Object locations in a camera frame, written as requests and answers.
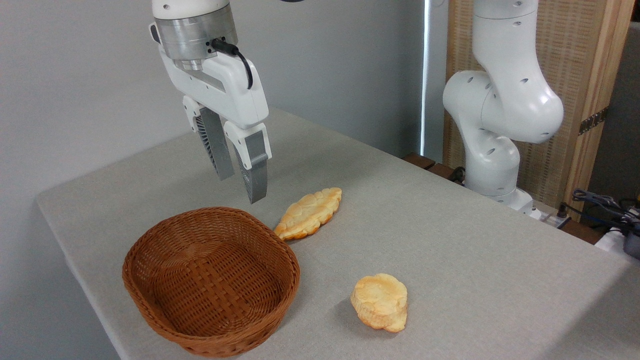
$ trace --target woven screen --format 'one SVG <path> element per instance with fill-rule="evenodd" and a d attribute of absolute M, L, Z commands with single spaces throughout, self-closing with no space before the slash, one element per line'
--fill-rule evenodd
<path fill-rule="evenodd" d="M 565 193 L 579 123 L 583 120 L 591 64 L 603 20 L 604 0 L 540 0 L 537 44 L 542 73 L 564 104 L 557 134 L 542 144 L 518 143 L 518 187 L 550 206 Z M 447 77 L 461 70 L 482 70 L 472 54 L 473 0 L 451 0 Z M 465 151 L 456 124 L 445 116 L 444 163 L 463 166 Z"/>

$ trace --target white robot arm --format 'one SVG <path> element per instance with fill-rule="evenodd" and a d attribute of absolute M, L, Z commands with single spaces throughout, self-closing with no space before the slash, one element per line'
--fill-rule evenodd
<path fill-rule="evenodd" d="M 152 0 L 152 10 L 149 30 L 192 130 L 221 180 L 234 174 L 225 137 L 232 142 L 253 204 L 267 192 L 269 109 L 255 66 L 235 46 L 229 0 Z"/>
<path fill-rule="evenodd" d="M 465 145 L 465 186 L 534 217 L 531 196 L 516 187 L 520 154 L 510 139 L 544 142 L 564 115 L 538 64 L 537 15 L 538 0 L 476 0 L 473 52 L 486 72 L 453 75 L 443 95 Z"/>

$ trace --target wicker basket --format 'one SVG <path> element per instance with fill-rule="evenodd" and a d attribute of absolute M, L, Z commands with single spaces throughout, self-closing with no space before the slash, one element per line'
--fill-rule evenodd
<path fill-rule="evenodd" d="M 192 354 L 228 357 L 271 336 L 300 284 L 293 251 L 248 213 L 203 208 L 161 221 L 122 279 L 149 326 Z"/>

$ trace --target bread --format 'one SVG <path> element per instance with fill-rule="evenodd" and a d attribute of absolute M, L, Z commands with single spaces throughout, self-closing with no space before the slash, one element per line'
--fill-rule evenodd
<path fill-rule="evenodd" d="M 356 283 L 351 305 L 365 325 L 399 332 L 406 323 L 406 297 L 403 283 L 391 275 L 378 274 L 365 276 Z"/>
<path fill-rule="evenodd" d="M 285 241 L 315 234 L 320 225 L 326 224 L 338 211 L 341 199 L 340 188 L 324 189 L 305 195 L 289 206 L 274 232 Z"/>

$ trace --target cable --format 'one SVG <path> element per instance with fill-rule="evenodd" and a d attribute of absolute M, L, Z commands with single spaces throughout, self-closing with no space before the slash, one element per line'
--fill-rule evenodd
<path fill-rule="evenodd" d="M 247 90 L 251 90 L 251 87 L 253 87 L 253 74 L 251 73 L 251 67 L 249 66 L 249 62 L 246 61 L 246 58 L 240 53 L 240 50 L 236 51 L 235 55 L 237 55 L 237 57 L 239 57 L 240 60 L 242 60 L 242 63 L 244 64 L 244 69 L 246 70 L 247 82 L 249 83 Z"/>
<path fill-rule="evenodd" d="M 594 204 L 614 216 L 623 217 L 625 215 L 624 213 L 620 213 L 620 211 L 625 210 L 610 196 L 602 196 L 582 189 L 575 189 L 573 191 L 573 201 L 583 201 Z"/>
<path fill-rule="evenodd" d="M 604 205 L 604 204 L 600 204 L 598 206 L 591 206 L 589 208 L 586 208 L 584 210 L 584 213 L 589 215 L 589 216 L 591 216 L 591 217 L 597 217 L 596 215 L 592 215 L 593 212 L 594 212 L 593 211 L 594 209 L 602 209 L 602 210 L 606 211 L 606 214 L 613 215 L 613 218 L 608 219 L 608 220 L 611 220 L 611 221 L 617 221 L 619 219 L 622 219 L 626 215 L 626 213 L 620 213 L 620 212 L 616 211 L 616 210 L 618 210 L 618 208 L 613 207 L 613 206 L 609 206 L 609 205 Z"/>
<path fill-rule="evenodd" d="M 604 220 L 604 219 L 601 219 L 601 218 L 592 217 L 591 215 L 589 215 L 589 214 L 587 214 L 585 212 L 582 212 L 582 211 L 570 206 L 566 202 L 562 202 L 561 204 L 566 206 L 568 209 L 572 210 L 573 212 L 575 212 L 577 214 L 580 214 L 580 215 L 582 215 L 582 216 L 584 216 L 584 217 L 586 217 L 586 218 L 588 218 L 588 219 L 590 219 L 592 221 L 600 222 L 601 224 L 606 224 L 606 225 L 609 225 L 611 227 L 618 227 L 618 228 L 620 228 L 622 230 L 626 230 L 626 231 L 631 231 L 631 232 L 635 231 L 635 227 L 634 226 L 628 226 L 626 223 L 615 222 L 615 221 L 611 221 L 611 220 Z"/>
<path fill-rule="evenodd" d="M 246 78 L 248 83 L 247 90 L 251 90 L 251 87 L 253 87 L 253 73 L 251 72 L 249 62 L 246 61 L 246 58 L 240 53 L 238 46 L 226 42 L 224 38 L 215 38 L 211 41 L 211 47 L 213 47 L 215 51 L 220 51 L 221 53 L 225 53 L 227 55 L 234 55 L 242 60 L 244 69 L 246 70 Z"/>

